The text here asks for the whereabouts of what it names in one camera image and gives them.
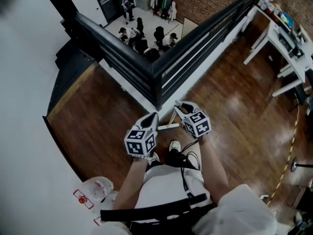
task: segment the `shoe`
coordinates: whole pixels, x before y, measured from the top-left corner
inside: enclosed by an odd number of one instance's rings
[[[176,149],[178,152],[180,152],[180,150],[181,150],[180,142],[178,142],[177,140],[171,141],[169,149],[170,149],[170,151],[172,149]]]
[[[149,159],[148,159],[149,165],[151,165],[151,163],[152,163],[153,161],[159,161],[159,162],[160,162],[160,158],[158,157],[158,155],[157,155],[156,152],[153,153],[152,158],[149,158]]]

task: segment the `metal railing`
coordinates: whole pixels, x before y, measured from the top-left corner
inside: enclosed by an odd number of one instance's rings
[[[110,67],[120,73],[159,110],[224,41],[257,1],[237,0],[189,32],[174,48],[152,64],[103,27],[80,14],[76,8],[75,11],[64,11],[66,9],[58,0],[52,3],[58,10],[63,10],[59,12],[65,21],[68,21],[72,38],[74,35],[80,45],[86,43],[86,46],[97,49]]]

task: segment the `handrail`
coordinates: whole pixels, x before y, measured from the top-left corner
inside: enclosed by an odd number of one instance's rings
[[[151,63],[142,58],[139,53],[129,48],[110,32],[106,31],[104,28],[97,25],[94,21],[90,20],[79,12],[76,13],[75,19],[91,32],[98,34],[101,39],[106,41],[113,50],[120,53],[131,64],[136,66],[138,70],[142,72],[147,78],[152,78]]]
[[[153,77],[157,78],[162,76],[162,74],[166,72],[177,59],[184,55],[188,49],[196,44],[205,34],[210,32],[223,19],[235,12],[242,4],[246,3],[246,1],[247,0],[237,0],[189,32],[184,38],[177,42],[174,48],[171,48],[152,64]]]

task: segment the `hardwood floor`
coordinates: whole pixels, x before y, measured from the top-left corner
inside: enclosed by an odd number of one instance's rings
[[[261,34],[258,27],[233,43],[198,81],[185,100],[197,103],[210,116],[210,138],[230,184],[248,184],[256,194],[272,194],[284,170],[294,132],[297,110],[288,112],[286,95],[273,98],[280,87],[276,75],[281,56],[266,45],[248,65],[243,61]],[[313,163],[312,144],[307,141],[305,108],[300,109],[293,155],[302,163]],[[124,135],[145,111],[100,67],[67,101],[50,122],[83,180],[103,175],[119,190],[131,161]],[[161,160],[172,139],[182,146],[191,139],[181,129],[159,134],[157,153]],[[292,185],[306,185],[311,169],[288,169],[270,208],[278,221],[287,223],[294,210],[284,205]]]

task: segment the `white wall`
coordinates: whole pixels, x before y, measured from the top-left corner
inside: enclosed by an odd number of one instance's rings
[[[0,234],[89,234],[93,221],[72,195],[80,182],[42,115],[68,41],[49,0],[14,0],[0,15]]]

